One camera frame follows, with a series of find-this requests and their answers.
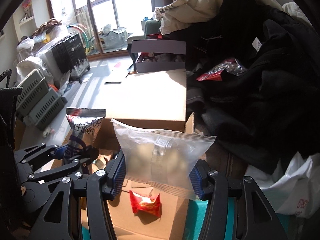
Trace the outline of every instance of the blue gripper pad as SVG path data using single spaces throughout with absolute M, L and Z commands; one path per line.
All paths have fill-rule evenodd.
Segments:
M 127 173 L 124 155 L 122 154 L 122 156 L 118 156 L 118 158 L 121 158 L 121 160 L 112 178 L 113 189 L 111 191 L 111 195 L 113 195 L 113 197 L 116 197 L 120 193 L 125 175 Z
M 196 166 L 194 166 L 190 172 L 189 178 L 195 194 L 202 200 L 204 198 L 202 179 Z
M 62 160 L 64 153 L 67 149 L 67 145 L 61 145 L 59 147 L 57 147 L 54 151 L 54 154 L 52 154 L 52 157 L 57 159 L 57 160 Z

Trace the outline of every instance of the gray plastic basket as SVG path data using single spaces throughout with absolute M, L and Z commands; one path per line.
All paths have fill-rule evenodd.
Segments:
M 44 130 L 63 107 L 61 96 L 50 88 L 49 92 L 31 110 L 28 117 L 37 128 Z
M 41 72 L 35 69 L 26 76 L 20 86 L 23 87 L 23 90 L 17 98 L 16 109 L 18 116 L 25 117 L 49 91 L 49 85 Z

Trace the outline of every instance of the tag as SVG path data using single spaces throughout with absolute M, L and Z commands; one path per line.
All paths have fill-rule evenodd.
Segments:
M 258 52 L 262 46 L 261 42 L 256 37 L 252 43 L 252 46 L 255 48 L 255 50 Z

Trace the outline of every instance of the red packaging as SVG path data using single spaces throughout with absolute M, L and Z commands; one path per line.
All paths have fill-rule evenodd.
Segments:
M 203 80 L 222 81 L 221 72 L 224 69 L 236 76 L 240 76 L 241 74 L 247 71 L 247 69 L 243 67 L 237 59 L 228 58 L 222 61 L 220 64 L 213 67 L 212 69 L 210 69 L 208 72 L 199 76 L 197 80 L 198 81 L 203 81 Z
M 137 214 L 139 210 L 161 217 L 160 194 L 156 198 L 143 197 L 132 190 L 129 191 L 132 212 Z

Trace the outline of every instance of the window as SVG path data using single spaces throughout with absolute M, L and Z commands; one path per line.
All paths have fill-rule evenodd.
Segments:
M 89 54 L 99 53 L 99 46 L 96 44 L 91 26 L 87 0 L 50 0 L 50 2 L 54 17 L 62 19 L 62 23 L 67 26 L 78 25 L 85 31 L 90 43 Z M 151 0 L 90 0 L 90 2 L 93 17 L 98 32 L 100 32 L 97 40 L 100 41 L 105 52 L 110 51 L 108 39 L 102 33 L 105 26 L 111 30 L 118 29 L 119 32 L 126 29 L 128 34 L 142 32 L 141 21 L 152 15 Z
M 107 24 L 111 24 L 113 29 L 125 27 L 128 33 L 142 31 L 141 21 L 152 13 L 151 0 L 90 1 L 99 31 Z

